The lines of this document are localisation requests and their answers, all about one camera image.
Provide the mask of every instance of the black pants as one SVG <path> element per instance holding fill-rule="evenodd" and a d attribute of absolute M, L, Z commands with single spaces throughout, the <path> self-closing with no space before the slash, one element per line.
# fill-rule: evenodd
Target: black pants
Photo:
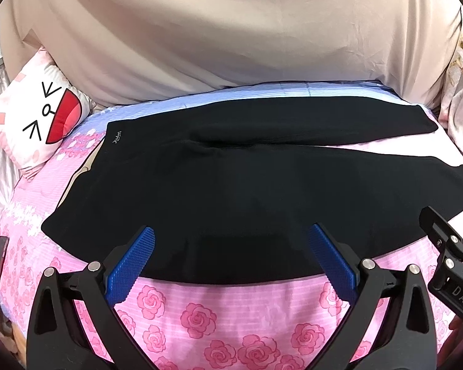
<path fill-rule="evenodd" d="M 364 97 L 225 101 L 110 123 L 42 230 L 101 260 L 140 225 L 156 233 L 143 276 L 242 284 L 321 272 L 307 229 L 322 222 L 361 257 L 424 236 L 420 210 L 463 210 L 463 166 L 321 147 L 434 132 L 420 107 Z"/>

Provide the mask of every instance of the embroidered logo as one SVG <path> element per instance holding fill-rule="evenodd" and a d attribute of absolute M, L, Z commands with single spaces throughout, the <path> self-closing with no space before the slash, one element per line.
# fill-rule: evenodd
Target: embroidered logo
<path fill-rule="evenodd" d="M 120 140 L 120 137 L 122 136 L 122 131 L 118 131 L 115 137 L 115 140 L 112 143 L 117 143 Z"/>

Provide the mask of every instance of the blue rubber grip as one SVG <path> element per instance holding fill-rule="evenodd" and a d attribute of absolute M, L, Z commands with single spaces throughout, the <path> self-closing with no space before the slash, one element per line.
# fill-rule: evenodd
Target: blue rubber grip
<path fill-rule="evenodd" d="M 113 307 L 127 299 L 154 250 L 154 231 L 146 227 L 106 278 L 105 299 Z"/>
<path fill-rule="evenodd" d="M 317 224 L 309 230 L 309 244 L 338 297 L 354 304 L 357 301 L 357 276 Z"/>

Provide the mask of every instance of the pink bed sheet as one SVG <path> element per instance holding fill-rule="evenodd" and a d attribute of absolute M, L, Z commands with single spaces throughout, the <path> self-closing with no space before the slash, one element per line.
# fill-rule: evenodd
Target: pink bed sheet
<path fill-rule="evenodd" d="M 91 129 L 69 138 L 33 181 L 18 183 L 2 214 L 0 235 L 8 235 L 10 244 L 0 299 L 24 333 L 42 271 L 48 266 L 60 272 L 78 271 L 86 264 L 53 243 L 40 226 L 55 209 L 72 174 L 103 136 Z M 463 157 L 442 128 L 433 134 L 344 147 L 430 155 L 453 166 L 463 164 Z M 450 223 L 463 236 L 463 212 Z M 416 263 L 428 281 L 436 258 L 437 251 L 424 238 L 376 261 L 393 269 Z M 439 347 L 449 334 L 453 314 L 435 298 L 431 300 Z M 355 358 L 370 349 L 386 306 L 381 300 Z M 95 352 L 108 358 L 85 307 L 77 302 L 77 308 Z M 162 370 L 302 369 L 320 351 L 347 309 L 348 304 L 339 300 L 325 276 L 249 286 L 196 286 L 139 278 L 127 300 L 116 306 L 137 343 Z"/>

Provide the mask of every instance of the pink tongue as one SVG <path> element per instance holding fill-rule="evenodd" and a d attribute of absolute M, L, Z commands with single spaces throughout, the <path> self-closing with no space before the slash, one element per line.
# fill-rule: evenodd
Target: pink tongue
<path fill-rule="evenodd" d="M 81 116 L 81 106 L 76 105 L 74 109 L 70 112 L 70 114 L 68 115 L 67 119 L 65 120 L 64 137 L 67 136 L 72 131 L 72 129 L 74 129 L 80 116 Z"/>

